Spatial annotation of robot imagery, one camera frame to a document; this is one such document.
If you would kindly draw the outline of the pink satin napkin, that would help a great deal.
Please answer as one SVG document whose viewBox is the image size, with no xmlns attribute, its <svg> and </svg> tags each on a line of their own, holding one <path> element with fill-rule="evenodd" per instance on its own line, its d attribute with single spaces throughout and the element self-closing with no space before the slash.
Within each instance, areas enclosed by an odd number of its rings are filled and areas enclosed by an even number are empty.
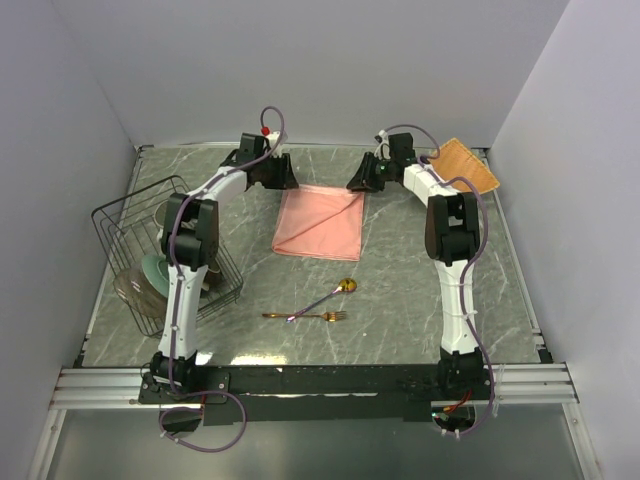
<svg viewBox="0 0 640 480">
<path fill-rule="evenodd" d="M 286 190 L 272 240 L 280 255 L 357 262 L 365 195 L 345 188 L 302 185 Z"/>
</svg>

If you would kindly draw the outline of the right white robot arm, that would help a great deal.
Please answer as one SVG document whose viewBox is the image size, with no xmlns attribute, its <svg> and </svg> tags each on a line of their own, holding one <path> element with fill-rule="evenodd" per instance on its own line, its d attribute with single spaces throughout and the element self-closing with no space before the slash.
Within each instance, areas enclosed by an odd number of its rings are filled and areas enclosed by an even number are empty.
<svg viewBox="0 0 640 480">
<path fill-rule="evenodd" d="M 452 399 L 486 381 L 475 330 L 473 270 L 488 241 L 481 195 L 499 185 L 484 163 L 452 138 L 433 155 L 419 155 L 409 132 L 381 130 L 347 184 L 352 192 L 377 193 L 397 182 L 427 209 L 424 243 L 441 288 L 443 333 L 437 385 Z"/>
</svg>

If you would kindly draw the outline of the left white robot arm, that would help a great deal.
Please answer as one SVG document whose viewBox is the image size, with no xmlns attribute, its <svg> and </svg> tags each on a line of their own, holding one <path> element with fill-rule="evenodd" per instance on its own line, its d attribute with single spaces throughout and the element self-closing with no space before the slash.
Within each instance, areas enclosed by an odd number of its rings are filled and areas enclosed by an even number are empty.
<svg viewBox="0 0 640 480">
<path fill-rule="evenodd" d="M 220 210 L 256 183 L 276 190 L 298 186 L 290 156 L 282 151 L 285 141 L 283 129 L 244 134 L 239 147 L 209 180 L 186 194 L 169 197 L 161 239 L 169 290 L 150 375 L 177 402 L 190 400 L 198 390 L 196 320 L 206 272 L 220 246 Z"/>
</svg>

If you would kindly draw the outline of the grey striped mug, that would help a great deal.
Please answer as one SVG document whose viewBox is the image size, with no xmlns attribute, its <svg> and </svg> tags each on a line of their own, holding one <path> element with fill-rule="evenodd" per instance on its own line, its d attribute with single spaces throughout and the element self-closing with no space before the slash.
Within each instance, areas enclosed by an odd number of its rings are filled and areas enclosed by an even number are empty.
<svg viewBox="0 0 640 480">
<path fill-rule="evenodd" d="M 154 210 L 152 220 L 158 229 L 164 227 L 166 212 L 168 208 L 168 201 L 161 202 Z"/>
</svg>

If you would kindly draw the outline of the brown ceramic plate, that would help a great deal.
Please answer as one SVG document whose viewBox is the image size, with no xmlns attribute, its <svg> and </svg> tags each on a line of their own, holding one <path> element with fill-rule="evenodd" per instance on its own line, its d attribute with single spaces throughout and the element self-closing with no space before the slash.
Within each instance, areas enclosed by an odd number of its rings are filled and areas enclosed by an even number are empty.
<svg viewBox="0 0 640 480">
<path fill-rule="evenodd" d="M 216 259 L 212 259 L 208 265 L 201 287 L 201 295 L 209 295 L 217 291 L 224 283 L 224 275 Z"/>
</svg>

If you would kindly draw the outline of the rose gold fork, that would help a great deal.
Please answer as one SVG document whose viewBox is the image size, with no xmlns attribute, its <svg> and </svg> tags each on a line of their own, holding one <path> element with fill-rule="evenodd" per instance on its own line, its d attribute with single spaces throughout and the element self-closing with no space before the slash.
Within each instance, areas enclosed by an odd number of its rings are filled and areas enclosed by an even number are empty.
<svg viewBox="0 0 640 480">
<path fill-rule="evenodd" d="M 301 318 L 317 318 L 326 322 L 337 322 L 344 320 L 347 317 L 345 311 L 331 311 L 325 313 L 304 313 L 299 315 L 287 314 L 287 313 L 262 313 L 263 318 L 268 319 L 285 319 L 286 321 L 293 321 Z"/>
</svg>

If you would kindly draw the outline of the teal green bowl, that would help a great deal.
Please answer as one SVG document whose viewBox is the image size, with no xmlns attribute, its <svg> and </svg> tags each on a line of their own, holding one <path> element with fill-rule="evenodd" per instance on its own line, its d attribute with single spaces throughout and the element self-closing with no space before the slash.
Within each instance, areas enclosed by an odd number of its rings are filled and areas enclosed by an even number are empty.
<svg viewBox="0 0 640 480">
<path fill-rule="evenodd" d="M 163 297 L 169 294 L 168 262 L 163 256 L 148 254 L 141 259 L 142 272 L 149 284 Z"/>
</svg>

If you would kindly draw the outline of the clear glass bowl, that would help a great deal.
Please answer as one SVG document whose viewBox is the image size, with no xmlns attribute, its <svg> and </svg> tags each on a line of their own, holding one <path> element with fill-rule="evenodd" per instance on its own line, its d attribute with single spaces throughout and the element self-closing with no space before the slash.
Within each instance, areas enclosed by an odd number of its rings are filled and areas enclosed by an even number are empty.
<svg viewBox="0 0 640 480">
<path fill-rule="evenodd" d="M 151 285 L 140 268 L 121 270 L 114 278 L 113 287 L 118 297 L 140 315 L 164 319 L 167 300 Z"/>
</svg>

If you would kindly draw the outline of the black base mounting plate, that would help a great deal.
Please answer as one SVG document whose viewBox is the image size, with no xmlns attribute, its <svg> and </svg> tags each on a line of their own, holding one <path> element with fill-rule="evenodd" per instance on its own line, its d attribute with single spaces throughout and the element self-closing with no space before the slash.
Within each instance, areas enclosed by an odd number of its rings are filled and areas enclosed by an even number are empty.
<svg viewBox="0 0 640 480">
<path fill-rule="evenodd" d="M 185 390 L 146 373 L 144 406 L 195 410 L 206 426 L 247 422 L 400 419 L 428 422 L 438 403 L 490 399 L 485 367 L 434 364 L 198 366 Z"/>
</svg>

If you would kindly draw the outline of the aluminium rail frame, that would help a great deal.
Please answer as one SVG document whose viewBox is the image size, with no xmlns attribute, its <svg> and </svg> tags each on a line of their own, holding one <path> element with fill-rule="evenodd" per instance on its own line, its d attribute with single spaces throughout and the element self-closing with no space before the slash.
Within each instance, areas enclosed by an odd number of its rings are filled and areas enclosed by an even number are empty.
<svg viewBox="0 0 640 480">
<path fill-rule="evenodd" d="M 30 478 L 43 479 L 47 476 L 67 412 L 123 408 L 161 410 L 158 406 L 144 406 L 138 401 L 142 377 L 146 373 L 144 367 L 62 370 L 49 402 L 50 412 L 36 449 Z M 561 406 L 581 473 L 587 479 L 601 478 L 601 468 L 582 422 L 578 395 L 566 365 L 499 364 L 490 374 L 495 382 L 490 397 L 494 401 L 493 413 L 507 405 Z M 488 400 L 468 401 L 466 405 L 483 406 Z M 438 403 L 433 406 L 432 415 L 445 405 Z"/>
</svg>

